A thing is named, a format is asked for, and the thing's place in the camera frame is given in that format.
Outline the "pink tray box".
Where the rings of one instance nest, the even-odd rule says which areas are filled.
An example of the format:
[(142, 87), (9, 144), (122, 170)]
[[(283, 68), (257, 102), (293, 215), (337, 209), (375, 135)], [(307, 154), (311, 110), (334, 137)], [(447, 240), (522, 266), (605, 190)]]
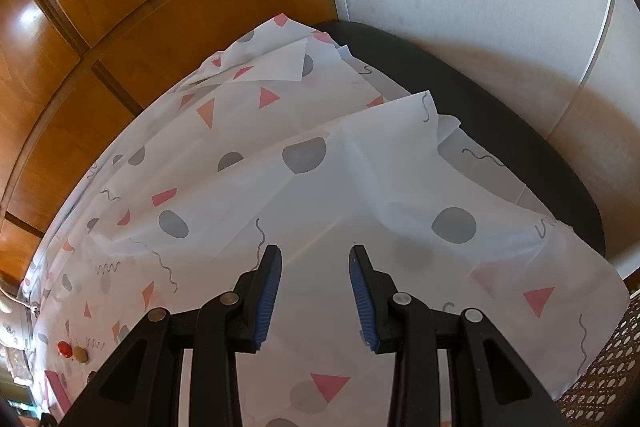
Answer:
[(70, 403), (70, 398), (68, 397), (65, 387), (62, 384), (60, 375), (58, 375), (58, 373), (56, 373), (55, 371), (49, 371), (49, 369), (44, 372), (44, 375), (46, 375), (49, 387), (53, 391), (56, 404), (58, 405), (62, 413), (66, 414), (72, 406), (72, 403)]

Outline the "white patterned tablecloth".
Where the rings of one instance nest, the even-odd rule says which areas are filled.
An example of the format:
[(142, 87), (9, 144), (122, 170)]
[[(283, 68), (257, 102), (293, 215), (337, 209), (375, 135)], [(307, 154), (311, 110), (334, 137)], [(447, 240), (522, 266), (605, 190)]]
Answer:
[[(60, 413), (145, 314), (228, 291), (268, 245), (283, 277), (265, 347), (239, 363), (250, 426), (381, 426), (392, 363), (364, 344), (349, 249), (435, 310), (485, 312), (552, 397), (628, 307), (616, 270), (500, 161), (348, 46), (279, 15), (210, 56), (82, 175), (23, 289), (27, 360)], [(88, 351), (81, 364), (58, 353)]]

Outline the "wooden wall cabinet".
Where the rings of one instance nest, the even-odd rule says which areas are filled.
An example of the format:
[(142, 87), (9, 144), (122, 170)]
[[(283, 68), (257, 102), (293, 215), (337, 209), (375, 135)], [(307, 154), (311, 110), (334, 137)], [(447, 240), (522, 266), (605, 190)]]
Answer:
[(1, 278), (23, 280), (67, 195), (126, 124), (264, 20), (334, 0), (1, 0)]

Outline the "yellow round fruit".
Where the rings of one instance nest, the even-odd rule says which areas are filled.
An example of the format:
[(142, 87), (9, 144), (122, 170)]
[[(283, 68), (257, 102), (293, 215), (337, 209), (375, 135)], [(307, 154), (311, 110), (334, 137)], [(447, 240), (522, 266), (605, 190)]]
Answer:
[(89, 362), (88, 351), (83, 347), (74, 346), (73, 347), (73, 356), (74, 356), (75, 360), (78, 361), (81, 364), (87, 364)]

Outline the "red tomato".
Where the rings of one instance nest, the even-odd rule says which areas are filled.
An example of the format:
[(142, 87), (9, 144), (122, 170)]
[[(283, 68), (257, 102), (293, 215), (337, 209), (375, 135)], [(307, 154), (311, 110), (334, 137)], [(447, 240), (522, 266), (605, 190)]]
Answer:
[(71, 358), (74, 354), (73, 347), (67, 341), (59, 341), (56, 347), (58, 348), (58, 353), (66, 359)]

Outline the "wicker basket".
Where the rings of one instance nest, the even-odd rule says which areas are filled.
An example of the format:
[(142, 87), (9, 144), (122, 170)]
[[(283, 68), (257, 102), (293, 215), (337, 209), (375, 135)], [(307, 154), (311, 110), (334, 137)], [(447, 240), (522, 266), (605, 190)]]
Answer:
[(640, 426), (639, 291), (587, 372), (556, 401), (569, 426)]

